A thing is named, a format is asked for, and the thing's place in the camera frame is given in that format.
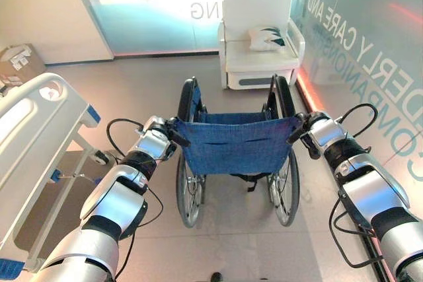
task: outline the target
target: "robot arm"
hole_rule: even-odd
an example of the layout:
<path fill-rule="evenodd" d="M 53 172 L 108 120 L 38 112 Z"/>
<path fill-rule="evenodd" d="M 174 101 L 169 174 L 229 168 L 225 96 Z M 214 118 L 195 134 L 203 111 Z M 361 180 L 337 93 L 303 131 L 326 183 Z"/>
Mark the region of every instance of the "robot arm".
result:
<path fill-rule="evenodd" d="M 131 236 L 147 212 L 143 194 L 157 164 L 172 156 L 175 143 L 189 144 L 171 122 L 155 116 L 138 133 L 136 144 L 85 201 L 80 226 L 56 246 L 34 282 L 115 281 L 118 241 Z"/>
<path fill-rule="evenodd" d="M 356 224 L 374 230 L 385 261 L 399 281 L 423 281 L 423 222 L 412 215 L 401 185 L 356 140 L 321 112 L 300 116 L 303 125 L 288 142 L 301 139 L 310 157 L 324 156 L 340 188 L 338 195 Z"/>
<path fill-rule="evenodd" d="M 423 222 L 408 212 L 400 184 L 340 125 L 324 113 L 300 116 L 302 126 L 288 142 L 301 139 L 310 157 L 325 156 L 350 216 L 374 230 L 382 254 L 399 281 L 422 281 Z M 189 142 L 172 123 L 153 116 L 121 163 L 87 198 L 81 225 L 50 254 L 33 279 L 40 281 L 115 281 L 118 241 L 135 232 L 147 203 L 143 194 L 157 163 L 167 160 L 176 144 Z"/>

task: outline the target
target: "white chair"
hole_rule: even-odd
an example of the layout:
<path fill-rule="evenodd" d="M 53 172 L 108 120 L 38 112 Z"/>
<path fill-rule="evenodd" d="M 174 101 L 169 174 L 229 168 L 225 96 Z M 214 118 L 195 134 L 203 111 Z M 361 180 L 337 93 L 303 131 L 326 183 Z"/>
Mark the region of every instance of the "white chair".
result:
<path fill-rule="evenodd" d="M 277 74 L 292 85 L 303 61 L 305 41 L 290 19 L 291 0 L 223 0 L 219 25 L 219 57 L 222 88 L 268 88 Z M 277 51 L 249 49 L 248 30 L 257 26 L 280 29 L 285 46 Z"/>

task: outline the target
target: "blue wheelchair seat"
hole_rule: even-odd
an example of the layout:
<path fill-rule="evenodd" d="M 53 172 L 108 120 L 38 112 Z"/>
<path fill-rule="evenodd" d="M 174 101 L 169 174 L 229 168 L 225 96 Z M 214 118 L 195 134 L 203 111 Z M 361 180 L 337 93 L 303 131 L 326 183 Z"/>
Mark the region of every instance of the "blue wheelchair seat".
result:
<path fill-rule="evenodd" d="M 176 121 L 191 142 L 182 151 L 193 174 L 276 173 L 298 127 L 295 117 L 271 119 L 269 111 L 241 114 L 199 113 L 197 122 Z"/>

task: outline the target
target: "glass wall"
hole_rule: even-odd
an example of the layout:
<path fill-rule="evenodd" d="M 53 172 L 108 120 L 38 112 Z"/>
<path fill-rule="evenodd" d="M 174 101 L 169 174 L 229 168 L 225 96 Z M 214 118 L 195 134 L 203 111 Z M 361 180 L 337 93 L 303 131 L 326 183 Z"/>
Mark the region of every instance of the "glass wall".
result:
<path fill-rule="evenodd" d="M 222 0 L 89 0 L 115 55 L 217 50 Z"/>
<path fill-rule="evenodd" d="M 404 186 L 423 217 L 423 0 L 298 0 L 302 78 L 318 108 L 337 117 L 369 102 L 375 124 L 358 137 Z M 351 132 L 371 119 L 359 110 Z"/>

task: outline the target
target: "cushion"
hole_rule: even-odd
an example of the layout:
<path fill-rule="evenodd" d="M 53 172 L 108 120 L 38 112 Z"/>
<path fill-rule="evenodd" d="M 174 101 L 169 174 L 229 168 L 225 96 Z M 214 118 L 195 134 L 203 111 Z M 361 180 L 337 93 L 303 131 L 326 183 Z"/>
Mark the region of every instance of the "cushion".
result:
<path fill-rule="evenodd" d="M 277 26 L 282 36 L 288 29 L 291 0 L 223 0 L 223 22 L 227 41 L 250 40 L 255 26 Z"/>
<path fill-rule="evenodd" d="M 249 30 L 252 51 L 276 51 L 285 45 L 280 29 L 275 26 L 258 26 Z"/>
<path fill-rule="evenodd" d="M 251 51 L 250 41 L 226 43 L 226 72 L 282 71 L 299 67 L 289 44 L 278 51 Z"/>

